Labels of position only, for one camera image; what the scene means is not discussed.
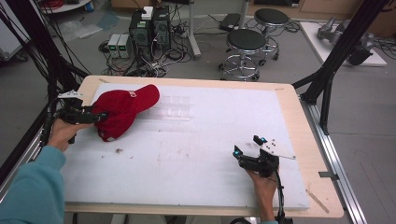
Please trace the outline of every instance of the human hand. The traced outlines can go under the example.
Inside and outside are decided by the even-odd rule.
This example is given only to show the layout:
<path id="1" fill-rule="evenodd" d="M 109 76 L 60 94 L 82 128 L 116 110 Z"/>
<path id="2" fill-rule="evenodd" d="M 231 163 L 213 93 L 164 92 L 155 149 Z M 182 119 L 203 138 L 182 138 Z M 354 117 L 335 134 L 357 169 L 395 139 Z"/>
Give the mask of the human hand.
<path id="1" fill-rule="evenodd" d="M 76 135 L 78 130 L 91 126 L 92 124 L 70 124 L 61 119 L 56 119 L 53 122 L 51 137 L 47 145 L 64 152 L 69 147 L 68 141 Z"/>
<path id="2" fill-rule="evenodd" d="M 272 173 L 267 178 L 263 178 L 255 174 L 253 171 L 246 171 L 253 180 L 262 221 L 274 221 L 273 199 L 277 187 L 275 173 Z"/>

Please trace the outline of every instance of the stool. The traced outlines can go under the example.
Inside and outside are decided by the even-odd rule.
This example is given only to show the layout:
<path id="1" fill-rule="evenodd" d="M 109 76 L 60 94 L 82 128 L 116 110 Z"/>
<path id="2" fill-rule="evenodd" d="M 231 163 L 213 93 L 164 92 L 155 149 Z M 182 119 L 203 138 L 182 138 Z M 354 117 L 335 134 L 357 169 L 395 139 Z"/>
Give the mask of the stool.
<path id="1" fill-rule="evenodd" d="M 233 30 L 227 35 L 227 52 L 234 50 L 239 54 L 231 55 L 224 63 L 219 65 L 219 70 L 223 70 L 221 80 L 225 80 L 226 75 L 242 78 L 245 81 L 251 77 L 257 80 L 260 77 L 258 65 L 249 55 L 262 51 L 265 46 L 265 39 L 258 32 L 252 30 Z"/>
<path id="2" fill-rule="evenodd" d="M 262 8 L 257 10 L 254 13 L 254 20 L 264 26 L 264 30 L 262 31 L 262 35 L 265 38 L 265 47 L 263 52 L 264 58 L 259 61 L 259 65 L 265 65 L 266 63 L 266 56 L 268 52 L 272 52 L 276 50 L 276 54 L 274 55 L 273 59 L 277 60 L 279 57 L 279 45 L 278 43 L 271 37 L 269 36 L 269 33 L 271 32 L 272 29 L 274 28 L 279 28 L 285 26 L 285 24 L 289 21 L 289 17 L 276 9 L 272 8 Z M 270 44 L 270 40 L 275 42 L 274 45 Z"/>

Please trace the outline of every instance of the black stool seat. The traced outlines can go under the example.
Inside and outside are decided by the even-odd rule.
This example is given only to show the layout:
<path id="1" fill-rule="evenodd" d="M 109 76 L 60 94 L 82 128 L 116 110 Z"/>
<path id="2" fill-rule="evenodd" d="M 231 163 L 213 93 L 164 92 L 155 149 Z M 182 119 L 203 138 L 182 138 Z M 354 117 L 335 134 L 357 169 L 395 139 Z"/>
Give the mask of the black stool seat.
<path id="1" fill-rule="evenodd" d="M 265 45 L 265 39 L 260 33 L 245 29 L 231 31 L 227 35 L 227 41 L 241 50 L 258 50 Z"/>
<path id="2" fill-rule="evenodd" d="M 254 20 L 261 25 L 283 25 L 289 21 L 289 17 L 279 10 L 262 8 L 254 13 Z"/>

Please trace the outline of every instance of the person's arm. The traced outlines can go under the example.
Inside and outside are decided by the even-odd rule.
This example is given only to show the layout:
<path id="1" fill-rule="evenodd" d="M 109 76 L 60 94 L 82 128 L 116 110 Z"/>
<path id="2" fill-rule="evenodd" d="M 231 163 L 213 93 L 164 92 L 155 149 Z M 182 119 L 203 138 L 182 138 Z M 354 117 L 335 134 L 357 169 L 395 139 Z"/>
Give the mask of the person's arm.
<path id="1" fill-rule="evenodd" d="M 261 178 L 254 172 L 247 170 L 253 180 L 257 203 L 260 209 L 261 224 L 277 224 L 274 216 L 273 199 L 277 183 L 274 174 L 268 178 Z"/>
<path id="2" fill-rule="evenodd" d="M 68 140 L 89 124 L 56 119 L 52 136 L 35 161 L 22 165 L 0 202 L 0 223 L 64 223 L 64 181 L 60 173 Z"/>

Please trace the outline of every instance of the red baseball cap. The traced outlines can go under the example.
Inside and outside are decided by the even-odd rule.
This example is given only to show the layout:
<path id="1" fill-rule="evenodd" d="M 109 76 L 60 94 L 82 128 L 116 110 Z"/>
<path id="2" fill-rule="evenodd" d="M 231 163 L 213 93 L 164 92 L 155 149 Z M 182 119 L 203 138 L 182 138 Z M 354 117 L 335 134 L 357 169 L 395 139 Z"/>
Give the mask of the red baseball cap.
<path id="1" fill-rule="evenodd" d="M 157 104 L 160 92 L 154 85 L 147 85 L 137 91 L 107 91 L 93 103 L 92 113 L 107 112 L 107 119 L 95 123 L 99 136 L 111 142 L 125 133 L 136 115 Z"/>

